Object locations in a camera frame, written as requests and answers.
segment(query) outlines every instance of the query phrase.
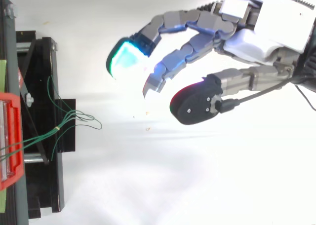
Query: metal rod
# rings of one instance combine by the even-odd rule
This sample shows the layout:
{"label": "metal rod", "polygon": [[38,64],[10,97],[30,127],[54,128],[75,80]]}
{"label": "metal rod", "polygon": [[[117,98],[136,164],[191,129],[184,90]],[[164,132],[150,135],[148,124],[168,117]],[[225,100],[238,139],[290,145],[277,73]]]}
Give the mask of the metal rod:
{"label": "metal rod", "polygon": [[40,153],[36,152],[36,153],[24,154],[24,163],[37,163],[37,162],[44,162]]}
{"label": "metal rod", "polygon": [[16,50],[18,53],[28,52],[31,46],[31,42],[18,42],[16,44]]}

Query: white surface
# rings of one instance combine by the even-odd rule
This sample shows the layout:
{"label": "white surface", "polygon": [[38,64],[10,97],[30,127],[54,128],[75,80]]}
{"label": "white surface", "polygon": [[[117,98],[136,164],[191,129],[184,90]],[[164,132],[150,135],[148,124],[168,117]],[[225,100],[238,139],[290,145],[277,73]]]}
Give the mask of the white surface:
{"label": "white surface", "polygon": [[224,50],[250,62],[269,64],[271,53],[284,45],[257,35],[250,29],[236,32],[224,44]]}
{"label": "white surface", "polygon": [[219,13],[242,19],[245,16],[248,4],[249,1],[247,0],[224,0]]}
{"label": "white surface", "polygon": [[[104,124],[102,131],[78,128],[77,152],[63,155],[64,210],[42,210],[30,224],[316,224],[316,113],[293,86],[183,126],[168,109],[178,84],[245,65],[209,54],[167,83],[149,115],[137,101],[141,90],[128,97],[106,72],[107,55],[122,36],[156,14],[213,0],[12,1],[17,29],[36,29],[59,43],[61,96],[77,98],[78,109]],[[151,60],[194,33],[165,35]]]}
{"label": "white surface", "polygon": [[262,0],[255,33],[303,53],[315,12],[290,0]]}

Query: screw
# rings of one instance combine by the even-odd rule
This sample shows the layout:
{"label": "screw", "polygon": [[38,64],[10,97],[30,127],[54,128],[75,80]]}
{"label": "screw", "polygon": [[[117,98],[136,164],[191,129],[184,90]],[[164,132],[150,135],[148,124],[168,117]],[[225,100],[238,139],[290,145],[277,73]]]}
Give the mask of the screw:
{"label": "screw", "polygon": [[26,105],[30,108],[32,106],[32,103],[34,102],[34,98],[32,98],[31,94],[30,93],[27,93],[25,95],[25,102],[26,102]]}
{"label": "screw", "polygon": [[51,49],[53,50],[53,51],[58,51],[58,43],[56,43],[56,42],[54,42],[54,43],[52,43],[51,44]]}

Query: red plastic part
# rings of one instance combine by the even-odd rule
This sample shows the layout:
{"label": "red plastic part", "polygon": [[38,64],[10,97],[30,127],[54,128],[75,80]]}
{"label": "red plastic part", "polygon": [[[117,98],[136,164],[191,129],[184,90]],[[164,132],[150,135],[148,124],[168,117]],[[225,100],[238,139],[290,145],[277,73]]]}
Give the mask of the red plastic part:
{"label": "red plastic part", "polygon": [[[9,101],[7,104],[7,124],[8,124],[8,143],[13,145],[22,142],[22,124],[21,124],[21,103],[20,96],[12,93],[1,93],[0,100]],[[22,148],[22,144],[14,145],[9,148],[9,152],[19,150]],[[7,180],[0,182],[0,190],[8,188],[15,182],[17,182],[24,174],[24,160],[23,152],[10,156],[9,160],[10,170],[13,173]]]}

